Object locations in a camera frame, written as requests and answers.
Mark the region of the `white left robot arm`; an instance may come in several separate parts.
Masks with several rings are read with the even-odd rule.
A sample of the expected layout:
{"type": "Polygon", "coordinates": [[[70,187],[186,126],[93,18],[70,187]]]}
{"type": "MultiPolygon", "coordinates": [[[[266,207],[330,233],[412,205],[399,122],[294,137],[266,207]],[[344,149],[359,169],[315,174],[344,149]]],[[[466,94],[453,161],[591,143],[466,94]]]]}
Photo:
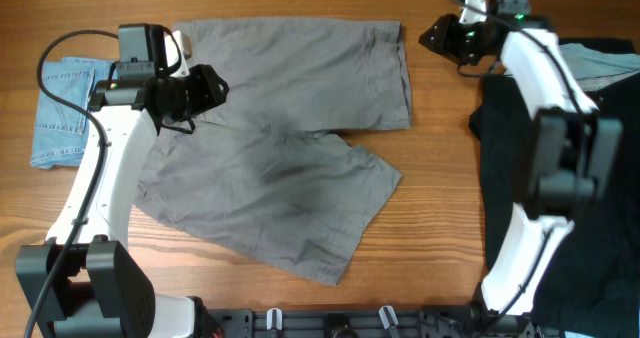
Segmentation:
{"type": "Polygon", "coordinates": [[[156,294],[128,251],[130,213],[147,155],[163,129],[223,104],[209,65],[187,76],[118,73],[91,94],[92,122],[66,206],[44,243],[20,248],[16,275],[45,337],[219,337],[201,299],[156,294]]]}

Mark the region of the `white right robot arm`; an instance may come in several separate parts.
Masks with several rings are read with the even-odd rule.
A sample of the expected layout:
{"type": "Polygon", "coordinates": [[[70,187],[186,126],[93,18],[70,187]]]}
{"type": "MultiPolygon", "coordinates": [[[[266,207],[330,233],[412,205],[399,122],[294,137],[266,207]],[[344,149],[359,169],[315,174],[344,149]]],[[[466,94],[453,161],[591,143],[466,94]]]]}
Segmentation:
{"type": "Polygon", "coordinates": [[[547,29],[515,21],[500,31],[484,18],[466,22],[447,14],[419,42],[457,64],[499,54],[532,121],[508,230],[471,304],[471,326],[504,329],[532,311],[556,250],[577,217],[604,196],[623,125],[600,117],[561,56],[557,35],[547,29]]]}

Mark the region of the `grey shorts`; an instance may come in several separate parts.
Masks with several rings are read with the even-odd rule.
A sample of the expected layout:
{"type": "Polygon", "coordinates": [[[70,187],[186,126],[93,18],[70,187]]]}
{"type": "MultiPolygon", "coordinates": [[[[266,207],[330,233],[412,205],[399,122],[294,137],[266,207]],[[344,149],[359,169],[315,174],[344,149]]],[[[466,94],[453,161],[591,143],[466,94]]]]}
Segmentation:
{"type": "Polygon", "coordinates": [[[344,130],[405,130],[411,88],[397,20],[182,21],[192,60],[227,101],[165,131],[135,205],[156,221],[329,285],[345,273],[401,173],[344,130]]]}

